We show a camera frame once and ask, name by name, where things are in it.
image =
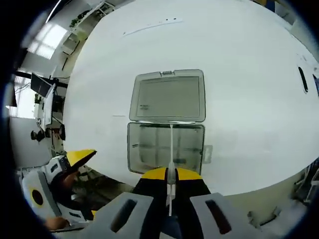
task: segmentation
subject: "floor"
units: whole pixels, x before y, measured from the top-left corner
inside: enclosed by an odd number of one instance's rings
[[[72,73],[75,61],[81,52],[81,49],[85,41],[80,42],[74,53],[68,58],[64,66],[62,75],[64,77],[70,76]],[[302,176],[302,172],[270,187],[244,193],[238,195],[227,196],[226,198],[232,202],[232,204],[240,209],[243,213],[248,214],[253,212],[254,219],[257,220],[258,224],[263,224],[273,218],[273,211],[276,207],[290,197],[291,192],[294,189],[294,183],[299,181]],[[113,184],[107,189],[100,191],[101,194],[107,198],[113,199],[122,192],[131,191],[132,187],[122,183]]]

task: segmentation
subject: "black circle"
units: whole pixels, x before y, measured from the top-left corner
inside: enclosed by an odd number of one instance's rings
[[[32,198],[35,201],[35,203],[37,203],[38,205],[42,205],[43,204],[43,198],[41,193],[38,190],[33,190],[32,191]]]

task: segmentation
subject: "computer monitor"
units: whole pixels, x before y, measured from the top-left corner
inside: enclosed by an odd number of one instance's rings
[[[31,89],[37,92],[39,95],[46,97],[51,86],[51,84],[47,83],[35,73],[31,74]]]

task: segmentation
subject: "black slot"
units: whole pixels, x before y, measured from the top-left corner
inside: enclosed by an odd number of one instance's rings
[[[210,212],[212,213],[216,224],[219,228],[219,232],[223,235],[231,231],[231,226],[229,222],[227,221],[225,215],[220,210],[219,206],[213,201],[207,201],[206,205],[208,206]]]
[[[129,199],[125,202],[124,206],[120,209],[118,214],[115,216],[111,224],[111,230],[117,233],[128,221],[136,202]]]
[[[69,214],[70,214],[71,216],[76,217],[76,218],[81,218],[81,216],[80,216],[80,215],[78,215],[78,214],[75,214],[75,213],[72,213],[72,212],[69,212]]]
[[[58,164],[56,163],[51,167],[51,173],[53,173],[53,171],[57,168],[58,168]]]
[[[305,89],[306,92],[308,92],[308,85],[307,85],[307,81],[306,81],[306,79],[305,79],[304,72],[303,72],[303,70],[302,70],[300,67],[298,67],[298,70],[299,70],[301,79],[302,79],[302,81],[303,81],[304,89]]]

